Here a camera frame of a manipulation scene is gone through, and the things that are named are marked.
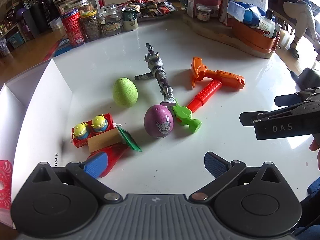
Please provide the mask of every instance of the orange container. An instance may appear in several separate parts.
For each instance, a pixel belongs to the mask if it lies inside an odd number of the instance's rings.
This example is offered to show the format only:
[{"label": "orange container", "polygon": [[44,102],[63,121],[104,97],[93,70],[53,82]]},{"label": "orange container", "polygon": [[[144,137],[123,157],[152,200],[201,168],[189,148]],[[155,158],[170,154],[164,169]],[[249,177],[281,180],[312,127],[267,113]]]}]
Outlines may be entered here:
[{"label": "orange container", "polygon": [[232,32],[244,44],[262,53],[275,52],[280,38],[264,36],[239,21],[234,21]]}]

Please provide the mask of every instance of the sandal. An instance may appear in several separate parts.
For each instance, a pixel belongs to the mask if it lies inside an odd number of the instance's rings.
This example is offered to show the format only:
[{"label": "sandal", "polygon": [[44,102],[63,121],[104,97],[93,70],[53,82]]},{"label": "sandal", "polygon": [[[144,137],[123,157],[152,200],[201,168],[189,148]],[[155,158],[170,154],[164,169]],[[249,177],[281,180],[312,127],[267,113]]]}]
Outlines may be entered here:
[{"label": "sandal", "polygon": [[290,51],[291,55],[292,55],[294,58],[296,58],[296,59],[299,58],[299,53],[298,53],[298,51],[297,51],[296,48],[290,48],[290,49],[288,49],[288,50]]}]

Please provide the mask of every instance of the toy egg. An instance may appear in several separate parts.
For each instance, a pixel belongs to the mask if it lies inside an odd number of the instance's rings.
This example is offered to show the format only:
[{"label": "toy egg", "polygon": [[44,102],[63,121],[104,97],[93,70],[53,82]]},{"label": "toy egg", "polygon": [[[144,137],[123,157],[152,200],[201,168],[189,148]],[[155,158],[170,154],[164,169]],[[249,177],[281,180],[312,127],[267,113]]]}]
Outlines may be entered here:
[{"label": "toy egg", "polygon": [[90,129],[87,128],[88,123],[79,123],[77,124],[74,129],[72,135],[74,138],[78,140],[86,139],[90,134]]},{"label": "toy egg", "polygon": [[173,128],[172,114],[165,106],[152,106],[144,116],[144,128],[154,138],[166,137]]},{"label": "toy egg", "polygon": [[127,78],[119,78],[113,86],[113,99],[118,106],[133,106],[138,100],[136,86]]},{"label": "toy egg", "polygon": [[93,130],[95,133],[104,132],[108,127],[108,121],[104,118],[104,115],[97,115],[92,119]]}]

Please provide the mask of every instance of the finger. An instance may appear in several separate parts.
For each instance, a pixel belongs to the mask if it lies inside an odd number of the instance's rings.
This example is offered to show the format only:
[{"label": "finger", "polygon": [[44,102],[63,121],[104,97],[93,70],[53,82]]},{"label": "finger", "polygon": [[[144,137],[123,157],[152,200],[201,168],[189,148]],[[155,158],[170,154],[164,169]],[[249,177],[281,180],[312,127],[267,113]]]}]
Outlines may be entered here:
[{"label": "finger", "polygon": [[315,139],[313,139],[309,149],[310,149],[310,151],[313,151],[313,152],[316,151],[317,149],[319,149],[319,145]]},{"label": "finger", "polygon": [[320,170],[320,151],[318,152],[317,159],[318,159],[318,169]]}]

